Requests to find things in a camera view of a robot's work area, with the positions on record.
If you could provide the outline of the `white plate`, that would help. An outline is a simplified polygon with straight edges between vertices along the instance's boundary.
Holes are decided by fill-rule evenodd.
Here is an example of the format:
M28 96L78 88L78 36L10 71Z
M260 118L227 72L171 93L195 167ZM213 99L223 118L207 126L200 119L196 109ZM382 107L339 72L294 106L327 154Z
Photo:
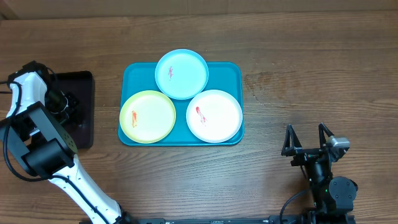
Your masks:
M207 143L231 139L243 123L243 111L238 101L222 90L207 90L189 102L186 111L189 130Z

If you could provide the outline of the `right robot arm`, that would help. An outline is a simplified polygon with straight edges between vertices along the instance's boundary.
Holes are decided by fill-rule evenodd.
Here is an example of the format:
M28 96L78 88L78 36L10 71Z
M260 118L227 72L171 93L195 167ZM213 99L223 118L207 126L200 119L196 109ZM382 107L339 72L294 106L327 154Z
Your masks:
M281 155L291 157L290 165L299 167L309 184L289 198L279 213L279 223L355 223L353 210L358 185L347 177L335 177L332 163L341 159L350 147L346 137L335 136L323 123L318 125L318 148L304 149L292 127L288 125ZM310 192L314 207L305 209L295 217L284 217L288 204Z

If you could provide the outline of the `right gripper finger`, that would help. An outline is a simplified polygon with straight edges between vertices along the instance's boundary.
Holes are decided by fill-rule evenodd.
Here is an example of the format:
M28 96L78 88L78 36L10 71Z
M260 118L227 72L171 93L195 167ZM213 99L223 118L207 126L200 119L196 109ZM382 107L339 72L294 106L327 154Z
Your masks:
M294 156L302 150L302 145L293 129L289 124L286 129L285 141L281 150L282 156Z
M333 136L334 134L326 127L324 123L318 125L319 141L320 147L324 148L326 146L326 137Z

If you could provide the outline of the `yellow-green plate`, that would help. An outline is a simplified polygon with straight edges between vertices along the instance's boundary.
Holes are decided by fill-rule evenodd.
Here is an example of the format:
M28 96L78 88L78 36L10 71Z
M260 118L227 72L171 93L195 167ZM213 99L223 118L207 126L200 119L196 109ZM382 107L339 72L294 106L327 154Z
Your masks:
M122 132L132 141L151 144L173 129L176 109L171 99L155 90L140 91L127 99L119 114Z

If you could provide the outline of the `light blue plate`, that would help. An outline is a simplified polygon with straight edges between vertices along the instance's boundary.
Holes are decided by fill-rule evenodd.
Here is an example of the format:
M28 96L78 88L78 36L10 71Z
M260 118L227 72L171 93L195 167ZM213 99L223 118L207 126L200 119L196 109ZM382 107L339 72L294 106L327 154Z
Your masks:
M188 49L166 53L155 67L155 82L159 90L175 100L187 100L202 92L209 75L204 58Z

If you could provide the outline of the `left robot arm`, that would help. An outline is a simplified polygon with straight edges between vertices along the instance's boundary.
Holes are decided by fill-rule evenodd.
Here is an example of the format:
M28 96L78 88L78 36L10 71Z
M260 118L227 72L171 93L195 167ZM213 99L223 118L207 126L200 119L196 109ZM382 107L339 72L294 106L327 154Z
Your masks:
M28 182L49 180L88 215L90 223L128 223L121 206L84 170L78 150L93 144L95 83L89 71L55 73L31 61L10 74L11 108L1 121L2 152L27 173Z

